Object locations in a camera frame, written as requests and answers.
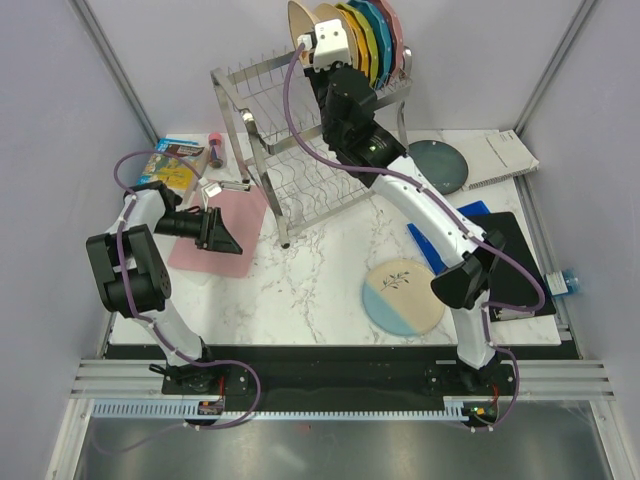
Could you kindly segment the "dark blue-grey plate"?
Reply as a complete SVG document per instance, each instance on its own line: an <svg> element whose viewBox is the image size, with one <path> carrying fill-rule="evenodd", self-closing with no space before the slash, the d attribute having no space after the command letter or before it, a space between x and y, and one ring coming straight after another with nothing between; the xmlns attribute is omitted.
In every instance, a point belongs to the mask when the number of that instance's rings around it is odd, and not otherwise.
<svg viewBox="0 0 640 480"><path fill-rule="evenodd" d="M419 140L409 144L408 152L420 173L444 196L460 190L468 178L466 159L449 144Z"/></svg>

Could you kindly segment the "cream and blue plate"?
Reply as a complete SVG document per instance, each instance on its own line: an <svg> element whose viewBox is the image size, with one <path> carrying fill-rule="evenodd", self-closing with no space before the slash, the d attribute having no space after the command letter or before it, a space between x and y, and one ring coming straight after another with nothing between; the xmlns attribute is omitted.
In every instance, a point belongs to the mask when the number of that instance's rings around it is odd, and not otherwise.
<svg viewBox="0 0 640 480"><path fill-rule="evenodd" d="M395 259L371 269L365 276L361 299L371 322L383 331L413 337L433 330L445 305L431 289L433 272L424 264Z"/></svg>

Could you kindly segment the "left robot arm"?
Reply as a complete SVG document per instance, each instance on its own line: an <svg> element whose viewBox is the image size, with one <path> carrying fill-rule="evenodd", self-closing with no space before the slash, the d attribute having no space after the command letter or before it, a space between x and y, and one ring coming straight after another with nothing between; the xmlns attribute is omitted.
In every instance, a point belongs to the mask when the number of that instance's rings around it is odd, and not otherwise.
<svg viewBox="0 0 640 480"><path fill-rule="evenodd" d="M154 235L190 239L208 252L240 255L243 249L224 225L220 208L180 210L181 203L161 181L130 187L118 219L88 238L86 250L106 310L138 323L163 351L165 365L153 364L150 370L165 377L165 388L222 393L228 367L214 359L171 301L170 275Z"/></svg>

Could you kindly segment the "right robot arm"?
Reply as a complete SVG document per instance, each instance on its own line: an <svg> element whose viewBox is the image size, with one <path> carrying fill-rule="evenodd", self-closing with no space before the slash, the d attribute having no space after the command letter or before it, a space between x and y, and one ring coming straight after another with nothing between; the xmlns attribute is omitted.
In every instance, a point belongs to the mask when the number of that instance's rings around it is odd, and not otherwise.
<svg viewBox="0 0 640 480"><path fill-rule="evenodd" d="M318 103L323 140L336 156L333 167L392 203L438 252L445 269L431 289L452 313L458 382L469 393L483 392L498 369L483 305L503 236L462 216L422 177L403 145L375 121L376 95L361 71L307 68L304 75Z"/></svg>

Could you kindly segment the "steel two-tier dish rack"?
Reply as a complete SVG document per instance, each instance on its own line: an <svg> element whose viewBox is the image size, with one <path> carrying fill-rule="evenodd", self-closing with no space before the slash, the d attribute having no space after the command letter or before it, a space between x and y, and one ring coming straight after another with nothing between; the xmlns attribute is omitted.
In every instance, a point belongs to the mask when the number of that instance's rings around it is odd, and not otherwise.
<svg viewBox="0 0 640 480"><path fill-rule="evenodd" d="M303 230L372 196L346 172L309 157L291 135L283 109L284 76L293 53L275 54L240 65L236 71L216 68L211 81L224 120L229 145L241 179L262 189L283 248ZM404 66L379 90L375 109L396 105L401 143L408 145L404 99L412 80L411 50L404 48ZM297 131L317 154L329 158L321 136L320 114L310 85L297 65L290 86L291 116Z"/></svg>

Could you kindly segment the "pink clipboard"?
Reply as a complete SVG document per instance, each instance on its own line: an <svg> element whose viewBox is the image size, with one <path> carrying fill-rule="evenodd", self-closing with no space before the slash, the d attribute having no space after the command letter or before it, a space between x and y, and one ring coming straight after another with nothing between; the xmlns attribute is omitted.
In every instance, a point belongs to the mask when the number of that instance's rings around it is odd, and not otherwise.
<svg viewBox="0 0 640 480"><path fill-rule="evenodd" d="M168 256L174 269L230 278L248 275L256 251L267 202L261 189L244 185L224 188L208 200L205 215L212 229L199 247L191 238L176 240Z"/></svg>

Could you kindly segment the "illustrated book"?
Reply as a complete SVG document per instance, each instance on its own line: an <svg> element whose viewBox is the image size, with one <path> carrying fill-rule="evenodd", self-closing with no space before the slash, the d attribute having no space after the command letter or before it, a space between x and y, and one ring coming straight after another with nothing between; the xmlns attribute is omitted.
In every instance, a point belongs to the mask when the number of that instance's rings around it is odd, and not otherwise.
<svg viewBox="0 0 640 480"><path fill-rule="evenodd" d="M162 138L157 143L156 150L159 154L150 156L137 184L162 181L177 194L189 197L195 189L197 179L193 171L173 158L173 155L183 158L202 174L206 168L209 149L193 140Z"/></svg>

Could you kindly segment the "pink dotted plate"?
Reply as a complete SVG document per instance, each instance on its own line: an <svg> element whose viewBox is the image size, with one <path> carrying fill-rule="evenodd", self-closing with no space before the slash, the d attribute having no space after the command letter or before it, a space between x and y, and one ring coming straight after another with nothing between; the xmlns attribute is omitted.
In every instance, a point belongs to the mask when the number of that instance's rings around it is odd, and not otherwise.
<svg viewBox="0 0 640 480"><path fill-rule="evenodd" d="M391 77L397 77L404 66L404 35L400 18L388 0L375 1L387 22L393 44L393 66Z"/></svg>

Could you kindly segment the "yellow dotted plate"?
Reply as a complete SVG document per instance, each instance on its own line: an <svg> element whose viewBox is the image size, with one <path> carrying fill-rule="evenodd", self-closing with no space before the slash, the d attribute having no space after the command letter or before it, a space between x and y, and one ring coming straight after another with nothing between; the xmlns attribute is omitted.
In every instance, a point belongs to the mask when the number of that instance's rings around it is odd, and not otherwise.
<svg viewBox="0 0 640 480"><path fill-rule="evenodd" d="M348 9L348 5L343 3L337 3L335 7L345 17L347 24L355 39L355 60L354 67L365 74L366 77L370 75L370 56L367 48L366 38L364 32L360 28L353 13Z"/></svg>

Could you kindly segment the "pink capped tube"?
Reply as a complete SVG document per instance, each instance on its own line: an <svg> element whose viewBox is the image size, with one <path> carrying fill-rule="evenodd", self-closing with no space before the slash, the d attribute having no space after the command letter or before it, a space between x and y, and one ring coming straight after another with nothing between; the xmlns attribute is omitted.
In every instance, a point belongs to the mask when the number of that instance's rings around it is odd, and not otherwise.
<svg viewBox="0 0 640 480"><path fill-rule="evenodd" d="M224 139L220 133L208 135L209 160L208 164L213 169L221 169L226 165Z"/></svg>

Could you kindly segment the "teal dotted plate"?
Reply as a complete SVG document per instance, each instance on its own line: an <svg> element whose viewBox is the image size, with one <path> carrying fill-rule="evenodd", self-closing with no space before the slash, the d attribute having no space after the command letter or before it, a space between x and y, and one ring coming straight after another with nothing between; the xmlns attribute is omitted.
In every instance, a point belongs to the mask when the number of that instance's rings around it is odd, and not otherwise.
<svg viewBox="0 0 640 480"><path fill-rule="evenodd" d="M373 1L356 1L355 5L368 21L376 39L379 61L376 89L379 90L390 80L393 67L393 42L390 28L381 8Z"/></svg>

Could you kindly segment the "green scalloped plate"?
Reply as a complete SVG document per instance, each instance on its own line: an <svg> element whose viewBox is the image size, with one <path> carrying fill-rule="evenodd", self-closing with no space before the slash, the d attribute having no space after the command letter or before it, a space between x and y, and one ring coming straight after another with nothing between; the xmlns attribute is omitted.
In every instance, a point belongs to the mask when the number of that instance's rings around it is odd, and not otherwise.
<svg viewBox="0 0 640 480"><path fill-rule="evenodd" d="M364 32L367 49L369 52L369 81L370 81L370 85L375 90L377 90L380 62L379 62L377 41L372 29L372 25L367 19L367 17L364 15L362 1L348 1L347 5L350 7L358 24L360 25L361 29Z"/></svg>

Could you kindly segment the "white spiral notebook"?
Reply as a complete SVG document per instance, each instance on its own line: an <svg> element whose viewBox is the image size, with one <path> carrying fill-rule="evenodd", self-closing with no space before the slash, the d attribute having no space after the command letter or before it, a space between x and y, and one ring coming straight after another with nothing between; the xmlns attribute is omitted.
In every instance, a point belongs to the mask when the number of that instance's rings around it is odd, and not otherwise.
<svg viewBox="0 0 640 480"><path fill-rule="evenodd" d="M457 149L468 165L464 190L501 183L539 168L539 161L513 130L463 141Z"/></svg>

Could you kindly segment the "blue folder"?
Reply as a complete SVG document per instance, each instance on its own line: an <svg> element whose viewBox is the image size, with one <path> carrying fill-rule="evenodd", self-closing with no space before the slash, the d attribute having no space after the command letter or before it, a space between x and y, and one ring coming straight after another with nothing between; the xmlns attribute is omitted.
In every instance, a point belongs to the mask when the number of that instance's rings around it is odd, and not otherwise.
<svg viewBox="0 0 640 480"><path fill-rule="evenodd" d="M490 214L489 208L483 201L476 201L464 205L460 207L458 211L466 217ZM439 274L444 271L446 265L441 260L440 255L432 243L413 223L409 223L407 229L433 273Z"/></svg>

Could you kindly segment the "black clipboard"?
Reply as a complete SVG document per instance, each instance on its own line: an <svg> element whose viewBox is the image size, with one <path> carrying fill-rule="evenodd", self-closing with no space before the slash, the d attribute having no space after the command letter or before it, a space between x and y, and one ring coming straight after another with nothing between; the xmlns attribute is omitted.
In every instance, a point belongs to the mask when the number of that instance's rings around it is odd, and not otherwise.
<svg viewBox="0 0 640 480"><path fill-rule="evenodd" d="M555 315L556 308L548 288L534 260L519 223L512 212L472 215L469 219L486 233L498 231L505 239L504 253L524 267L541 286L545 294L544 306L535 316ZM517 306L530 306L538 301L538 294L531 283L514 267L499 260L490 283L490 301Z"/></svg>

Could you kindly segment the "blue clip object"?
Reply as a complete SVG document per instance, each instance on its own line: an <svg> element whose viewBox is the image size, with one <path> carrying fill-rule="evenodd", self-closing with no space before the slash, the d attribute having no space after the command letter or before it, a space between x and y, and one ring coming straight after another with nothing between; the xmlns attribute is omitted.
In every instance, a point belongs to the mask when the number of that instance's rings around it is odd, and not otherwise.
<svg viewBox="0 0 640 480"><path fill-rule="evenodd" d="M580 292L580 283L570 269L554 271L544 275L544 280L553 297L573 295Z"/></svg>

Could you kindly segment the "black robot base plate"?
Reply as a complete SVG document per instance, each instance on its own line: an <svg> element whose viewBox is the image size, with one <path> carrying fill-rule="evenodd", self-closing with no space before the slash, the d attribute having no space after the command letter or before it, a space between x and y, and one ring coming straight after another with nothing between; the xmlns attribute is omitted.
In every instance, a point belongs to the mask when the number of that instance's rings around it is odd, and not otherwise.
<svg viewBox="0 0 640 480"><path fill-rule="evenodd" d="M228 370L221 394L231 408L244 410L374 410L441 407L447 397L506 399L524 384L515 368L535 363L566 365L577 359L575 346L513 347L496 355L498 369L489 385L468 392L459 384L452 347L293 347L215 346ZM109 347L109 360L137 360L163 381L165 394L182 394L165 388L165 377L150 370L166 361L151 345Z"/></svg>

